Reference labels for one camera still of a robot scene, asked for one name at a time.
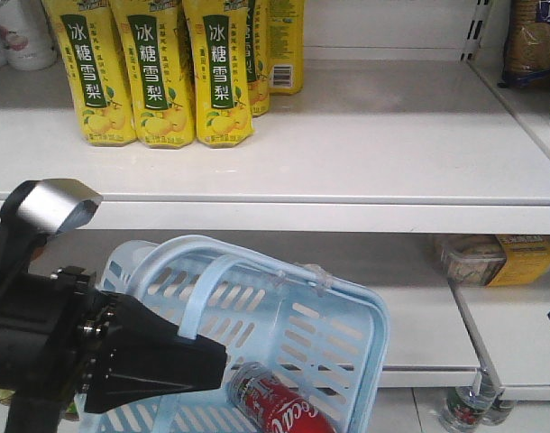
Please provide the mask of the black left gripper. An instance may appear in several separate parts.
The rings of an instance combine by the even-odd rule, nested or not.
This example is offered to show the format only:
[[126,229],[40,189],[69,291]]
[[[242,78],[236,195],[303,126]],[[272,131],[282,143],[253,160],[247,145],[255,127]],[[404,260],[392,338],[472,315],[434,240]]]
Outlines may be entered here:
[[0,271],[0,392],[11,406],[84,411],[220,387],[225,346],[179,327],[136,298],[99,290],[79,268],[56,278]]

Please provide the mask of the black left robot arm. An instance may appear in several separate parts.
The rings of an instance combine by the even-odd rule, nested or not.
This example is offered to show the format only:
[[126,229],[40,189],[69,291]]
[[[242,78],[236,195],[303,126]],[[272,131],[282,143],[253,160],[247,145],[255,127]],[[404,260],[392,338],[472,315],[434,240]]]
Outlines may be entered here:
[[179,336],[136,298],[97,290],[80,268],[29,273],[45,241],[30,228],[0,226],[0,389],[14,394],[7,431],[56,431],[80,393],[85,411],[99,414],[220,386],[223,345]]

